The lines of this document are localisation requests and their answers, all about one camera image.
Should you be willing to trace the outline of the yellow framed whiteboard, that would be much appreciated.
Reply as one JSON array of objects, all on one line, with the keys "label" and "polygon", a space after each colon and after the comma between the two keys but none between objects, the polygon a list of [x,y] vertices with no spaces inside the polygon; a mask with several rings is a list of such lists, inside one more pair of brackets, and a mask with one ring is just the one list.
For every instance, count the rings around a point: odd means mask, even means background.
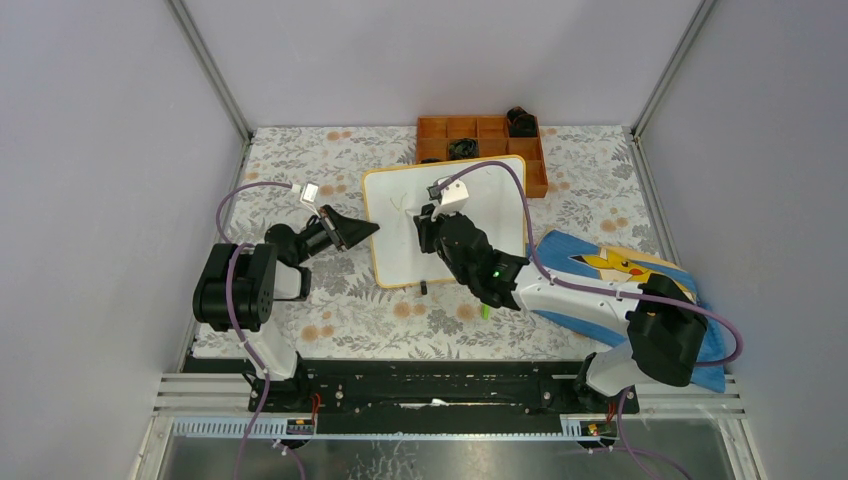
[{"label": "yellow framed whiteboard", "polygon": [[519,190],[527,166],[515,155],[373,169],[362,178],[373,270],[382,288],[451,282],[441,259],[478,237],[504,253],[525,251]]}]

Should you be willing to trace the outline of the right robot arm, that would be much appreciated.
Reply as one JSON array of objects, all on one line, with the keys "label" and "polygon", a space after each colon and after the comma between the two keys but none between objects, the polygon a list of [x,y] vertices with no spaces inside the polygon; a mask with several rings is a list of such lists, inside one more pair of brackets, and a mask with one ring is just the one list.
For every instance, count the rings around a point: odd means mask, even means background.
[{"label": "right robot arm", "polygon": [[421,252],[437,255],[483,304],[559,314],[623,336],[619,345],[584,361],[573,386],[583,410],[601,410],[634,384],[690,384],[708,321],[674,279],[650,271],[636,281],[605,282],[545,270],[532,258],[495,249],[467,216],[437,214],[432,205],[412,222]]}]

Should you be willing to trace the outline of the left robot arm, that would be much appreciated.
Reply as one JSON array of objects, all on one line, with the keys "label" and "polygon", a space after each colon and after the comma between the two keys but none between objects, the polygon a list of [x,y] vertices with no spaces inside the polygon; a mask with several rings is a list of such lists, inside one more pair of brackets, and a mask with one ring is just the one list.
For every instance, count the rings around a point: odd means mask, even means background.
[{"label": "left robot arm", "polygon": [[310,385],[298,376],[301,357],[281,334],[265,327],[277,302],[304,301],[312,273],[303,263],[334,247],[349,250],[379,231],[379,225],[346,217],[329,205],[299,231],[275,224],[257,245],[218,243],[195,287],[194,318],[217,332],[233,332],[256,376],[274,382],[272,398],[288,411],[309,401]]}]

